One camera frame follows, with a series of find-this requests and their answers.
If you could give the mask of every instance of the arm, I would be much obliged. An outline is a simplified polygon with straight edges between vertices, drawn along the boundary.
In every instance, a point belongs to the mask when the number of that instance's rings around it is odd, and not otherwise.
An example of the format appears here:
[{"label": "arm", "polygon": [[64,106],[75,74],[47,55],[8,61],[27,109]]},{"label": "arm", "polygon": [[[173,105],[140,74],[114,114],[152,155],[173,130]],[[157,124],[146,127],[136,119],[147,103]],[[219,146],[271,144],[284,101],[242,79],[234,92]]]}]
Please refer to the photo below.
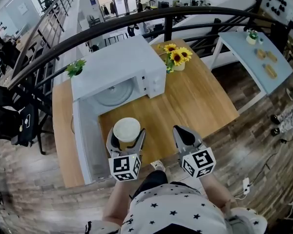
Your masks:
[{"label": "arm", "polygon": [[126,182],[116,182],[103,211],[103,221],[113,222],[119,226],[122,225],[128,214],[129,186],[130,184]]},{"label": "arm", "polygon": [[216,179],[213,174],[201,177],[200,180],[209,201],[223,212],[226,212],[231,205],[233,205],[233,207],[236,206],[236,200],[233,195]]}]

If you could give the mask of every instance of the green plant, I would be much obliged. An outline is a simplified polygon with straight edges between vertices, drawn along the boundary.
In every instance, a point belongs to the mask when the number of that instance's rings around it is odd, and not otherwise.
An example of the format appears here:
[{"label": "green plant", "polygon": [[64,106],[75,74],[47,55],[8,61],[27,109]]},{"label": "green plant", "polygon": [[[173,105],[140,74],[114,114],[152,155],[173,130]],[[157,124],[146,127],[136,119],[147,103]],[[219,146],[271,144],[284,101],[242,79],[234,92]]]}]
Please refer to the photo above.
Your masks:
[{"label": "green plant", "polygon": [[67,66],[67,68],[65,69],[65,71],[67,71],[67,75],[72,78],[73,76],[77,76],[79,75],[82,70],[83,67],[85,66],[86,61],[85,60],[78,60],[74,63],[71,63],[70,65]]},{"label": "green plant", "polygon": [[257,31],[256,30],[250,30],[249,31],[249,36],[250,36],[250,38],[256,40],[258,38]]}]

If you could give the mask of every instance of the potted plant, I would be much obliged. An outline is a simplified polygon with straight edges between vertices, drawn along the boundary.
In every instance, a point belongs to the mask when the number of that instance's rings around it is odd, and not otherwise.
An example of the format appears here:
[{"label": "potted plant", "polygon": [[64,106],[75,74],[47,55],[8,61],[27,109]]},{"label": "potted plant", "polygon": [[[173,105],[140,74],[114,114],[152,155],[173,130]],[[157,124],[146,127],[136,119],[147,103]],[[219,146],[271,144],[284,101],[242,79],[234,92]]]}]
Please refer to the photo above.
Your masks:
[{"label": "potted plant", "polygon": [[65,71],[67,71],[67,75],[72,78],[73,76],[79,75],[83,71],[83,67],[85,66],[85,60],[78,60],[74,63],[71,63],[67,66]]},{"label": "potted plant", "polygon": [[246,41],[249,44],[255,45],[257,38],[258,38],[258,35],[257,35],[257,31],[256,30],[249,30],[248,31],[248,36],[246,37]]},{"label": "potted plant", "polygon": [[159,49],[163,49],[164,53],[167,54],[165,64],[167,67],[167,73],[174,71],[182,71],[185,69],[186,62],[191,59],[193,54],[187,48],[178,48],[176,44],[167,44],[164,47],[158,45]]}]

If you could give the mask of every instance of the wooden floor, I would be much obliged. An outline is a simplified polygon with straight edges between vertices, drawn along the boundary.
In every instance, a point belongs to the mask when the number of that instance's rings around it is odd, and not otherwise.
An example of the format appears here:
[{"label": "wooden floor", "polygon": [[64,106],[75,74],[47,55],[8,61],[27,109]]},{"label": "wooden floor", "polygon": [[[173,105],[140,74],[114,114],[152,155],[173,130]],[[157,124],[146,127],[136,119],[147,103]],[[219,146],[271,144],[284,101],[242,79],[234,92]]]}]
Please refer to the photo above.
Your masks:
[{"label": "wooden floor", "polygon": [[[231,64],[213,73],[237,108],[258,92],[241,65]],[[293,141],[281,144],[280,137],[270,136],[273,125],[269,115],[280,113],[291,102],[285,93],[286,87],[293,88],[293,75],[272,95],[205,139],[217,160],[216,176],[234,195],[241,192],[242,179],[249,177],[251,192],[239,204],[256,209],[270,225],[284,217],[287,204],[293,198]],[[282,137],[293,138],[293,130]],[[113,179],[66,189],[53,137],[44,136],[42,143],[47,156],[40,155],[37,143],[26,148],[0,140],[0,166],[7,169],[5,174],[0,174],[0,191],[11,195],[4,199],[5,210],[0,210],[1,225],[12,233],[84,233],[87,221],[100,218],[112,192]],[[268,162],[270,170],[265,167],[258,175],[274,153],[277,154]],[[164,160],[169,167],[169,179],[182,180],[202,190],[198,181],[182,171],[177,158],[171,156]],[[150,171],[150,166],[143,168],[140,181]],[[140,181],[132,184],[133,190]]]}]

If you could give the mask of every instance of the black handrail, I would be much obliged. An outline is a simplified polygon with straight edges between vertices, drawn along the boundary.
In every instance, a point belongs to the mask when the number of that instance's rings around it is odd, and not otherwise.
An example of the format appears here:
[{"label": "black handrail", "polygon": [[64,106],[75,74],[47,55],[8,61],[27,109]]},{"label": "black handrail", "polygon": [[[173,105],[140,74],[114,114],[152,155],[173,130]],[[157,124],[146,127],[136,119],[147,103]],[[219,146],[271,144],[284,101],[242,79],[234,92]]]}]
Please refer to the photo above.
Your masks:
[{"label": "black handrail", "polygon": [[[268,19],[258,14],[245,12],[236,9],[228,9],[221,7],[209,7],[209,6],[184,6],[184,7],[173,7],[173,8],[165,8],[158,10],[145,11],[143,13],[137,13],[133,15],[129,15],[126,17],[117,18],[111,21],[107,21],[105,23],[100,23],[82,31],[64,41],[56,45],[55,47],[46,51],[46,53],[39,58],[35,59],[32,63],[26,66],[23,70],[21,70],[12,80],[8,86],[8,89],[13,89],[18,86],[23,79],[25,79],[29,74],[37,71],[41,67],[43,67],[49,61],[55,59],[66,51],[77,47],[78,45],[85,43],[93,38],[106,34],[108,32],[141,23],[144,21],[166,18],[172,20],[172,17],[182,16],[182,15],[234,15],[234,16],[243,16],[248,18],[260,19],[264,21],[268,21],[271,23],[282,24],[276,20]],[[165,29],[165,36],[167,34],[171,34],[172,29]]]},{"label": "black handrail", "polygon": [[28,51],[28,48],[30,46],[31,40],[33,39],[35,33],[38,31],[39,26],[41,25],[41,23],[47,18],[47,16],[49,15],[49,13],[53,10],[54,6],[59,2],[60,0],[55,0],[52,5],[47,9],[47,11],[44,13],[44,15],[40,18],[39,22],[37,23],[37,25],[34,27],[33,31],[31,32],[21,54],[19,55],[17,62],[14,66],[14,72],[13,73],[18,73],[23,65],[23,61],[25,59],[26,53]]}]

